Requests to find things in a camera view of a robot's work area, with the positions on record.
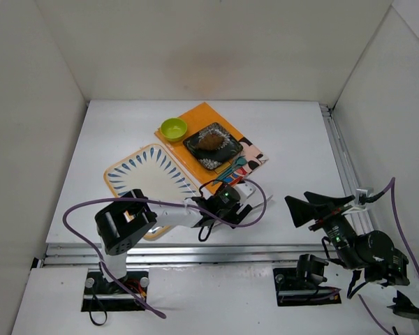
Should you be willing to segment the brown croissant bread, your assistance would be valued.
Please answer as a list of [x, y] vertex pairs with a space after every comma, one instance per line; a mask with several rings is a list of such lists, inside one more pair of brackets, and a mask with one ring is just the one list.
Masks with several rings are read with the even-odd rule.
[[215, 151], [224, 143], [224, 137], [215, 133], [208, 133], [196, 145], [197, 149]]

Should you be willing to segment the silver metal tongs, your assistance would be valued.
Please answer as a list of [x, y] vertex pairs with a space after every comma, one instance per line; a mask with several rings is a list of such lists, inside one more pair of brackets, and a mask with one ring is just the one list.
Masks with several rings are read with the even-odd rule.
[[273, 198], [273, 195], [267, 196], [265, 200], [258, 202], [257, 204], [251, 204], [251, 207], [253, 210], [259, 209], [263, 207], [264, 204], [267, 204], [272, 198]]

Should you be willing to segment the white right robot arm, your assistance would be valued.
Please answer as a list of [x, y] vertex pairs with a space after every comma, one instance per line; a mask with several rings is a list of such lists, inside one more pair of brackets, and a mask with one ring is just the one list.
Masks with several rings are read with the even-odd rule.
[[329, 283], [355, 295], [370, 295], [389, 302], [392, 312], [403, 318], [419, 320], [419, 277], [408, 257], [380, 230], [358, 234], [346, 215], [361, 208], [355, 196], [333, 198], [305, 192], [300, 200], [287, 195], [284, 200], [295, 227], [324, 232], [323, 241], [335, 249], [336, 257], [322, 259], [312, 254], [299, 257], [296, 277], [320, 285]]

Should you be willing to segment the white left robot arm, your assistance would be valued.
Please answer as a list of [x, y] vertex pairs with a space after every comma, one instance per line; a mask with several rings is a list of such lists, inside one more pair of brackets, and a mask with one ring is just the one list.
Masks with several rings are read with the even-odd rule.
[[187, 228], [213, 228], [217, 218], [238, 225], [252, 210], [247, 204], [255, 189], [246, 184], [222, 186], [214, 195], [185, 199], [181, 207], [164, 204], [132, 202], [144, 199], [140, 189], [128, 192], [129, 201], [112, 202], [95, 215], [108, 282], [122, 279], [127, 274], [126, 259], [132, 249], [152, 228], [183, 226]]

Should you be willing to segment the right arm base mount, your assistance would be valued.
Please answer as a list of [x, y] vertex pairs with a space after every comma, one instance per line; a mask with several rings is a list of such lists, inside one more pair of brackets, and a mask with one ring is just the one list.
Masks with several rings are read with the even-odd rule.
[[324, 269], [328, 262], [303, 254], [294, 267], [275, 267], [273, 271], [278, 307], [327, 306], [341, 304], [340, 289], [326, 286]]

